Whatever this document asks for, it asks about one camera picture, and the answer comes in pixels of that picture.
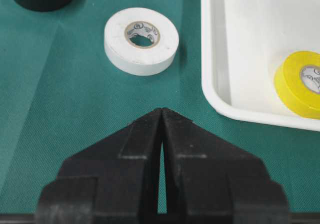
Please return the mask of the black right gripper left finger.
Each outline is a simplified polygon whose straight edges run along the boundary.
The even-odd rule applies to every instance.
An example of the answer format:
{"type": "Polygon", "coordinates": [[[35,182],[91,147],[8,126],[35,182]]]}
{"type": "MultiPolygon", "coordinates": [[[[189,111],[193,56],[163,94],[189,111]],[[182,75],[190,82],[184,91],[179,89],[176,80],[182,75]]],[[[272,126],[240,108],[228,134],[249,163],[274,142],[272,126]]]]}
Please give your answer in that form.
{"type": "Polygon", "coordinates": [[[160,110],[67,158],[40,194],[36,223],[142,223],[157,214],[160,110]]]}

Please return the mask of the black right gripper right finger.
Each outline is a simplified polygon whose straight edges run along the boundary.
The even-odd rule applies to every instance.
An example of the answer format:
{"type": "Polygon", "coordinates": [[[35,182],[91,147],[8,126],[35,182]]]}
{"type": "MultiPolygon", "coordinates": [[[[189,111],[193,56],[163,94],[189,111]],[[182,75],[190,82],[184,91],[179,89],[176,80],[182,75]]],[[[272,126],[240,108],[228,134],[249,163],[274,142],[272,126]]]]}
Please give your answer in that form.
{"type": "Polygon", "coordinates": [[[257,156],[164,108],[167,211],[182,223],[288,223],[289,204],[257,156]]]}

